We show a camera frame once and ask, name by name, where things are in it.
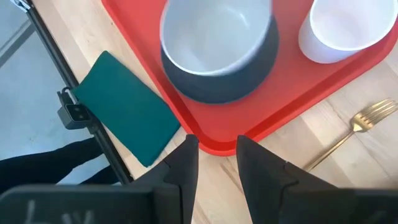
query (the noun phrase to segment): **gold fork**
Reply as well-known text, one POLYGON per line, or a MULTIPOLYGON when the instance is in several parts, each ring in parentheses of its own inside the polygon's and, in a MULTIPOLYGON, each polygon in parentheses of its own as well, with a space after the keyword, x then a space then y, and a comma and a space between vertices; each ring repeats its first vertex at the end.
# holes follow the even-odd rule
POLYGON ((361 110, 357 113, 350 121, 351 131, 338 143, 336 143, 331 149, 327 150, 324 154, 315 158, 312 162, 304 167, 304 170, 310 172, 319 163, 326 159, 332 152, 334 152, 339 146, 341 146, 349 137, 351 137, 355 132, 364 133, 373 128, 378 122, 398 110, 398 104, 388 98, 382 100, 368 108, 361 110))

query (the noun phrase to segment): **green notebook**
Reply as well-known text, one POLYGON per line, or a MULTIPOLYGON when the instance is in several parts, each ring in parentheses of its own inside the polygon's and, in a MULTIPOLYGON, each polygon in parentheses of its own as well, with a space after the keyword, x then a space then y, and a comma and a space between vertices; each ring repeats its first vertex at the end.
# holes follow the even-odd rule
POLYGON ((169 106, 106 51, 73 93, 144 166, 180 127, 169 106))

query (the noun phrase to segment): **black clamp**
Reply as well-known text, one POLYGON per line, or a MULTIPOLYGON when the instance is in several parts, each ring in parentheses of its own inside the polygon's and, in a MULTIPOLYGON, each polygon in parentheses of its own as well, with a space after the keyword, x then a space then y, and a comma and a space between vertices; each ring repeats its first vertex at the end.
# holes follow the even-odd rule
POLYGON ((85 106, 73 102, 67 90, 70 90, 69 87, 57 92, 62 105, 58 115, 63 125, 69 130, 87 128, 91 124, 90 114, 85 106))

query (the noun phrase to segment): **red tray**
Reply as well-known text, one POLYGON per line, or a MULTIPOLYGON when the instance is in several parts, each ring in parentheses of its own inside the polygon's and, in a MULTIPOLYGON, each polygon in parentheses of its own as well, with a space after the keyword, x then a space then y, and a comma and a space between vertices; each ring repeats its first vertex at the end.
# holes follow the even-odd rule
POLYGON ((388 36, 376 45, 339 63, 317 64, 301 53, 298 44, 301 23, 313 1, 274 1, 280 48, 271 74, 257 90, 239 101, 207 105, 183 96, 164 74, 159 24, 166 0, 102 2, 184 129, 198 137, 204 151, 217 156, 235 154, 239 134, 260 141, 360 76, 391 51, 398 37, 396 22, 388 36))

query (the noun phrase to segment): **wooden table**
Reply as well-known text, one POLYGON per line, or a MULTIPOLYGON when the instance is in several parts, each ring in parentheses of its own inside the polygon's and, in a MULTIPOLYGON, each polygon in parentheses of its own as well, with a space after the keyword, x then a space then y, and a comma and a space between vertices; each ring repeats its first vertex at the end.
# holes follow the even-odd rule
MULTIPOLYGON (((84 79, 104 50, 111 52, 157 94, 134 52, 100 0, 33 0, 77 80, 84 79)), ((376 101, 398 100, 398 45, 389 56, 341 90, 321 101, 260 143, 302 167, 349 130, 349 119, 376 101)), ((338 187, 398 188, 398 113, 368 133, 352 136, 312 174, 338 187)), ((108 131, 134 178, 148 171, 108 131)), ((158 161, 184 139, 181 128, 158 161)), ((193 223, 250 223, 236 158, 200 151, 200 170, 193 223)))

